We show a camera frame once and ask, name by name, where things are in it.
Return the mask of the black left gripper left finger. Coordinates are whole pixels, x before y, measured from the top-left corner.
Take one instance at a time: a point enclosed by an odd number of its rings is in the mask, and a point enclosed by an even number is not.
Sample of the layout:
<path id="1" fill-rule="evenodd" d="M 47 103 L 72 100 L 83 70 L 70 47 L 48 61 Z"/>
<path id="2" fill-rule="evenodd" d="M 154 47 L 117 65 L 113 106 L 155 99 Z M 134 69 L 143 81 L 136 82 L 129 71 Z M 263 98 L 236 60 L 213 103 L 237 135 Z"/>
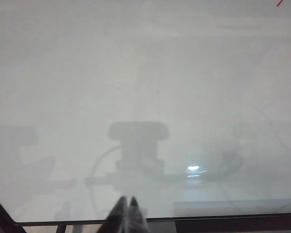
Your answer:
<path id="1" fill-rule="evenodd" d="M 104 223 L 100 226 L 101 233 L 122 233 L 127 216 L 127 198 L 122 196 L 114 205 Z"/>

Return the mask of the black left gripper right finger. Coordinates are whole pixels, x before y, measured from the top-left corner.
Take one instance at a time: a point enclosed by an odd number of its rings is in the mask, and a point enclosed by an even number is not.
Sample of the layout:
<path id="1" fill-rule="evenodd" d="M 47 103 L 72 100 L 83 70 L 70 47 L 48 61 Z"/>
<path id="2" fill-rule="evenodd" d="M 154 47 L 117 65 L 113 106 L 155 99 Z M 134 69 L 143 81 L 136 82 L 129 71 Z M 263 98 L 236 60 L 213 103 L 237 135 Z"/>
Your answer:
<path id="1" fill-rule="evenodd" d="M 149 228 L 146 218 L 143 216 L 135 197 L 131 198 L 128 206 L 128 215 L 126 221 L 127 233 L 148 233 Z"/>

